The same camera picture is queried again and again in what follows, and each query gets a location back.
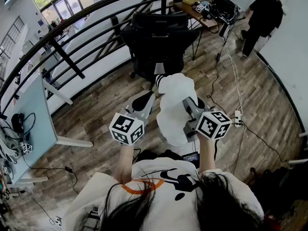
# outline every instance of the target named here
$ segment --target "power strip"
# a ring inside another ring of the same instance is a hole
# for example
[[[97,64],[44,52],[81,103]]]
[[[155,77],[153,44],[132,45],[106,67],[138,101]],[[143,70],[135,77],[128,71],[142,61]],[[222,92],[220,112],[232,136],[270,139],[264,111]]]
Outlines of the power strip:
[[[236,128],[239,128],[241,126],[241,122],[240,122],[241,116],[242,116],[241,111],[239,111],[239,110],[234,111],[234,119],[235,119],[234,125],[235,125]]]

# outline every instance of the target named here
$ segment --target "person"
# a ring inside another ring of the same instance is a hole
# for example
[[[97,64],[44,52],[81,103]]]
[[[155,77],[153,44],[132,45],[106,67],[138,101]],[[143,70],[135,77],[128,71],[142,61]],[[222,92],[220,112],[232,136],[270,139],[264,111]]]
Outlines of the person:
[[[246,11],[246,16],[253,11],[249,20],[249,30],[242,30],[245,39],[243,56],[248,57],[259,37],[267,37],[282,22],[283,10],[280,0],[256,0]]]
[[[63,230],[261,230],[264,213],[254,194],[216,169],[213,142],[198,138],[199,172],[170,150],[159,156],[146,150],[132,165],[134,148],[123,145],[114,177],[90,179],[62,219]],[[99,220],[90,226],[97,207]]]

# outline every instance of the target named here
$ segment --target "white table leg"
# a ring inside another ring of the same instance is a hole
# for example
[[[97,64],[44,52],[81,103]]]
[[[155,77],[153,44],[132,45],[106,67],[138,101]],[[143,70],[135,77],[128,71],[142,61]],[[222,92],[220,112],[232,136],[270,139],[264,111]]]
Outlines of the white table leg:
[[[61,98],[63,101],[65,101],[66,103],[68,103],[69,105],[73,104],[73,101],[70,100],[69,98],[65,97],[62,93],[60,93],[55,87],[53,87],[51,84],[49,84],[46,80],[43,79],[43,85],[44,87],[52,92],[54,95],[58,96],[59,98]]]
[[[23,187],[32,187],[34,186],[33,183],[25,183],[25,184],[22,184],[22,183],[15,183],[14,185],[13,184],[6,184],[8,188],[23,188]]]
[[[59,135],[57,135],[57,137],[58,137],[57,144],[80,146],[80,147],[92,147],[93,146],[93,143],[90,141],[75,140],[75,139],[62,137]]]
[[[299,136],[300,136],[300,137],[308,136],[308,132],[300,133]]]
[[[48,177],[37,177],[37,178],[26,178],[26,179],[19,179],[16,184],[27,184],[27,183],[34,183],[34,182],[42,182],[47,181]]]
[[[288,164],[290,164],[290,165],[303,164],[307,161],[308,161],[308,159],[291,160],[291,161],[288,162]]]
[[[10,193],[9,196],[10,197],[18,197],[18,196],[20,196],[20,194],[18,192],[14,192],[14,193]]]

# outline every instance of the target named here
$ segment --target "desk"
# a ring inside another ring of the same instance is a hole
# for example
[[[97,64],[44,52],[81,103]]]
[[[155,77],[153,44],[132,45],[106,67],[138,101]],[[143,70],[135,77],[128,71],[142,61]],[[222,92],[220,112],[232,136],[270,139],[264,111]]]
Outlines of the desk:
[[[19,98],[15,107],[10,110],[7,122],[11,122],[11,118],[16,113],[23,113],[27,117],[31,113],[35,113],[36,120],[33,128],[30,131],[29,143],[33,146],[33,151],[30,154],[25,154],[25,161],[29,166],[42,157],[55,144],[64,144],[81,147],[92,147],[93,143],[89,141],[81,141],[58,136],[54,129],[51,116],[47,107],[45,96],[44,83],[41,76],[38,76],[23,95]],[[31,115],[24,122],[24,129],[28,131],[33,124],[34,116]],[[12,184],[7,184],[7,187],[17,187],[20,184],[29,184],[33,182],[48,180],[47,177],[21,179],[22,175],[29,169],[25,164],[23,157],[17,159],[17,164],[12,164],[14,178]]]
[[[187,13],[191,18],[195,19],[197,22],[199,22],[201,24],[202,27],[205,27],[206,29],[210,29],[214,26],[218,26],[218,23],[214,20],[214,19],[211,19],[211,20],[208,20],[208,19],[205,19],[203,18],[202,14],[198,13],[197,11],[195,11],[191,5],[189,4],[186,4],[184,2],[176,2],[173,4],[174,7],[182,10],[183,12]],[[199,46],[199,43],[200,43],[200,40],[201,40],[201,37],[202,37],[202,33],[203,33],[203,30],[201,31],[201,34],[200,34],[200,37],[199,37],[199,41],[198,41],[198,44],[197,44],[197,48],[196,48],[196,52],[194,53],[194,50],[192,48],[192,59],[194,60],[195,57],[196,57],[196,54],[197,54],[197,50],[198,50],[198,46]]]

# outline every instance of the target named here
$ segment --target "white t-shirt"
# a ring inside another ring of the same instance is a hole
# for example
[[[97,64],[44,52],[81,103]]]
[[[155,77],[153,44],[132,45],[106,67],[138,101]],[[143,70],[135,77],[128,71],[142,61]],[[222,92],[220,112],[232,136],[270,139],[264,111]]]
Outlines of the white t-shirt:
[[[234,196],[261,217],[264,216],[260,203],[246,184],[231,173],[222,172],[220,169],[207,170],[203,174],[210,172],[226,176]],[[195,211],[197,185],[193,180],[197,180],[197,176],[197,170],[190,162],[170,158],[142,160],[133,165],[131,182],[125,185],[119,184],[112,189],[110,208],[114,209],[132,195],[139,196],[140,189],[144,188],[146,181],[152,184],[152,189],[156,189],[153,208],[144,221],[146,230],[197,231],[199,230]],[[96,173],[66,212],[62,220],[63,230],[78,230],[81,220],[93,207],[99,207],[101,214],[109,189],[118,183],[111,176]]]

